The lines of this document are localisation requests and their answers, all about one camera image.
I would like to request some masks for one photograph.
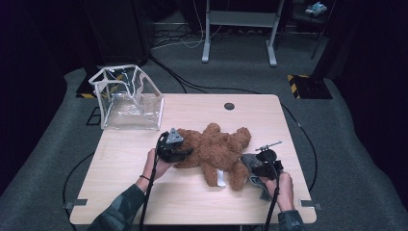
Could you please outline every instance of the black base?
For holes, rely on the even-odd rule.
[[[306,75],[288,75],[293,97],[303,99],[333,99],[323,81],[316,81]]]
[[[94,88],[88,82],[89,79],[90,79],[90,76],[88,76],[87,74],[87,76],[82,81],[81,85],[76,91],[77,98],[96,98],[96,95],[93,93]]]

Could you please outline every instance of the white desk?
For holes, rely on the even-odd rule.
[[[235,109],[224,109],[233,103]],[[247,127],[252,140],[245,152],[276,141],[273,146],[278,160],[293,178],[296,209],[305,223],[316,220],[313,208],[300,207],[298,199],[310,200],[303,172],[294,150],[291,134],[279,99],[264,94],[165,94],[160,131],[134,130],[103,132],[93,156],[79,199],[86,206],[75,206],[71,214],[74,224],[90,224],[139,175],[147,152],[159,136],[174,128],[203,131],[210,122],[220,125],[222,132],[233,133]],[[154,183],[144,223],[149,224],[263,224],[269,203],[260,200],[261,189],[249,181],[239,192],[207,186],[200,167],[171,168]],[[278,207],[271,222],[277,222]],[[139,223],[141,209],[135,223]]]
[[[207,0],[206,21],[205,21],[205,43],[201,61],[207,63],[210,58],[210,25],[228,25],[228,26],[250,26],[272,28],[270,39],[267,40],[267,50],[269,64],[277,66],[275,53],[273,50],[273,41],[276,36],[276,30],[285,0],[279,0],[279,6],[276,13],[247,13],[247,12],[221,12],[212,11],[210,0]]]

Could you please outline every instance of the sleeve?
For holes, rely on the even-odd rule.
[[[278,214],[280,231],[306,231],[302,217],[297,210],[285,211]]]
[[[132,185],[92,222],[88,230],[130,230],[143,202],[144,193]]]

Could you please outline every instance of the clear plastic bag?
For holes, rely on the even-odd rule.
[[[137,65],[103,67],[89,79],[101,111],[101,128],[160,130],[164,96]]]

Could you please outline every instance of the brown plush fur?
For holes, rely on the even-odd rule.
[[[249,176],[248,168],[241,162],[242,150],[248,147],[251,135],[247,128],[234,134],[221,133],[218,124],[210,123],[201,134],[193,130],[178,129],[184,138],[180,149],[193,148],[192,154],[176,165],[179,168],[201,166],[209,186],[217,185],[217,169],[230,172],[230,186],[234,191],[242,189]]]

